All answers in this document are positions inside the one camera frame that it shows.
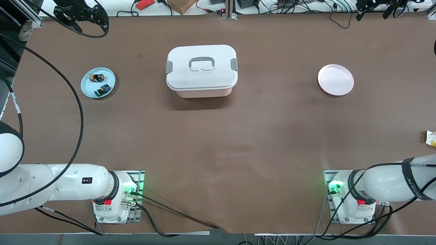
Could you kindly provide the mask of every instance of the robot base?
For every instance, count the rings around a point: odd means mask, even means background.
[[[137,191],[137,185],[124,171],[114,171],[118,177],[119,188],[110,205],[93,203],[95,218],[98,223],[125,224],[129,218],[131,207],[121,204],[121,200],[134,200],[135,197],[127,191]]]
[[[348,177],[351,173],[351,170],[325,170],[324,178],[326,180],[326,189],[328,192],[337,192],[336,194],[330,194],[329,205],[332,204],[333,207],[330,209],[336,210],[341,202],[341,206],[339,207],[336,217],[333,217],[334,221],[339,221],[341,224],[363,224],[373,219],[375,212],[375,203],[371,205],[358,205],[357,200],[354,199],[351,195],[348,195],[344,200],[345,195],[349,192],[348,188]]]

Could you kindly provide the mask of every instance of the tabletop surface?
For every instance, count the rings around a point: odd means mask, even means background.
[[[348,21],[346,15],[335,18]],[[46,21],[27,46],[79,93],[85,129],[75,163],[145,170],[145,194],[227,232],[309,234],[325,196],[324,169],[436,153],[422,142],[422,131],[436,126],[435,30],[435,22],[418,13],[387,20],[368,14],[361,22],[353,18],[348,30],[325,14],[236,21],[215,14],[134,17],[112,18],[101,39]],[[166,84],[168,52],[206,44],[236,50],[238,82],[228,97],[182,99]],[[317,74],[327,64],[351,71],[354,88],[348,95],[335,98],[319,88]],[[101,100],[80,92],[82,76],[95,67],[110,68],[117,79]],[[22,163],[66,163],[80,122],[66,83],[26,52],[14,91],[24,123]],[[17,128],[13,106],[4,121]],[[207,229],[144,205],[163,232]],[[436,235],[434,205],[413,203],[393,215],[384,233]],[[93,225],[85,201],[46,206]],[[321,228],[327,221],[324,212]],[[349,228],[332,225],[329,232]],[[153,232],[145,218],[103,230]],[[82,231],[28,210],[0,217],[0,232]]]

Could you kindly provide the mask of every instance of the red button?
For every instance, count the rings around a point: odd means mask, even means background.
[[[365,205],[366,201],[363,199],[357,199],[357,205]]]

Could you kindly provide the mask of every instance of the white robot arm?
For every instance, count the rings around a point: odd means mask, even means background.
[[[66,164],[19,164],[24,153],[20,134],[0,121],[0,203],[25,196],[49,183]],[[99,222],[125,223],[130,207],[122,205],[137,185],[123,171],[92,164],[72,164],[52,185],[37,194],[0,207],[0,215],[43,205],[47,201],[93,200]]]
[[[377,164],[366,170],[342,170],[327,189],[342,224],[362,224],[372,219],[376,203],[435,200],[436,184],[421,189],[436,177],[436,155]]]

